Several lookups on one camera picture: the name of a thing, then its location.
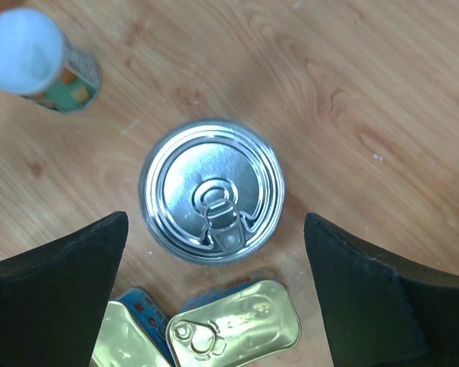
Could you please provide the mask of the blue can silver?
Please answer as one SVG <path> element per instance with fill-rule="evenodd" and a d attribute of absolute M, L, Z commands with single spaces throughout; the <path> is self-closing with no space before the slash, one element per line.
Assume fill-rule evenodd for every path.
<path fill-rule="evenodd" d="M 230 119 L 196 119 L 152 148 L 138 197 L 145 226 L 163 249 L 194 264 L 225 265 L 270 239 L 285 179 L 260 134 Z"/>

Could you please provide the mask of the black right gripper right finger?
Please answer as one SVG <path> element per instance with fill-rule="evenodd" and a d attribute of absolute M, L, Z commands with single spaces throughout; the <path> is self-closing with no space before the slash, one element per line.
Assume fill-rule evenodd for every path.
<path fill-rule="evenodd" d="M 336 366 L 459 366 L 459 275 L 310 213 L 304 242 Z"/>

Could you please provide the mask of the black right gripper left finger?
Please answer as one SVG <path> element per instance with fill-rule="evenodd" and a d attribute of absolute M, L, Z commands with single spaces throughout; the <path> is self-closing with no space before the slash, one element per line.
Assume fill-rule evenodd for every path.
<path fill-rule="evenodd" d="M 87 366 L 122 260 L 114 212 L 0 261 L 0 366 Z"/>

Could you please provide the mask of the short green can white lid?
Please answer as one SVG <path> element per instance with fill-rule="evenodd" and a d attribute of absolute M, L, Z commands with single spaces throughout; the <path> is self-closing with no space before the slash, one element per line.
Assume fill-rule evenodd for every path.
<path fill-rule="evenodd" d="M 102 84 L 99 64 L 33 8 L 0 13 L 0 89 L 46 109 L 87 109 Z"/>

